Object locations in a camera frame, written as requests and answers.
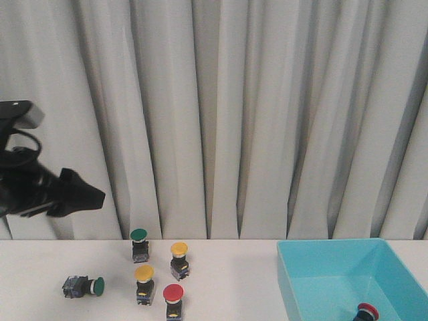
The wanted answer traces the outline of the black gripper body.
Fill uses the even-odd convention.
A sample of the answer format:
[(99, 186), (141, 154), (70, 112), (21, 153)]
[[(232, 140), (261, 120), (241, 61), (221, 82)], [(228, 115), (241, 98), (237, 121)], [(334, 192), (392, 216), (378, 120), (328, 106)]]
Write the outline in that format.
[(38, 161), (39, 151), (15, 147), (6, 152), (6, 214), (32, 217), (53, 205), (49, 188), (58, 177)]

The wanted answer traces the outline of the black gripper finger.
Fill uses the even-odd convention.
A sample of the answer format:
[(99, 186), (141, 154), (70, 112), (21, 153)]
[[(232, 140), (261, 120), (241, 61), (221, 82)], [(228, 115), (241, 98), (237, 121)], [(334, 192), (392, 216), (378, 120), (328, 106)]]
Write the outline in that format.
[(63, 168), (58, 181), (49, 188), (53, 205), (47, 216), (65, 217), (77, 211), (101, 209), (106, 194), (84, 181), (72, 170)]

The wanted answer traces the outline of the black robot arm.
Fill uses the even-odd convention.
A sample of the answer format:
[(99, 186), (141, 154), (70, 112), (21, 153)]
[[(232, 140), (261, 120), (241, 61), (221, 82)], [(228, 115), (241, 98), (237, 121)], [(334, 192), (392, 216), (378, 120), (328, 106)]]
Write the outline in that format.
[(15, 147), (1, 154), (1, 216), (65, 217), (101, 209), (105, 193), (63, 168), (56, 176), (37, 160), (36, 151)]

